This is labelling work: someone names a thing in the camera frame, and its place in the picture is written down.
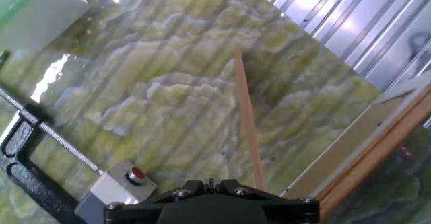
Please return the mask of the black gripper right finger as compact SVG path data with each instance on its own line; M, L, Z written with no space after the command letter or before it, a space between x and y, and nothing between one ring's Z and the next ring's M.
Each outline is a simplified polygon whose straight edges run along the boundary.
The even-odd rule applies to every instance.
M211 179L211 193L223 198L216 207L231 221L249 217L251 223L319 223L320 202L315 198L294 200L257 190L237 180Z

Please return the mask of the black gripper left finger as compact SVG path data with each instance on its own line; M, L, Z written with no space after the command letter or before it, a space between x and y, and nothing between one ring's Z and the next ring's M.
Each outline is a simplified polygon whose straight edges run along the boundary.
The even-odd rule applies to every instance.
M151 197L138 204L108 204L104 207L105 224L123 224L137 221L155 223L162 211L173 204L209 193L211 178L188 180L182 186Z

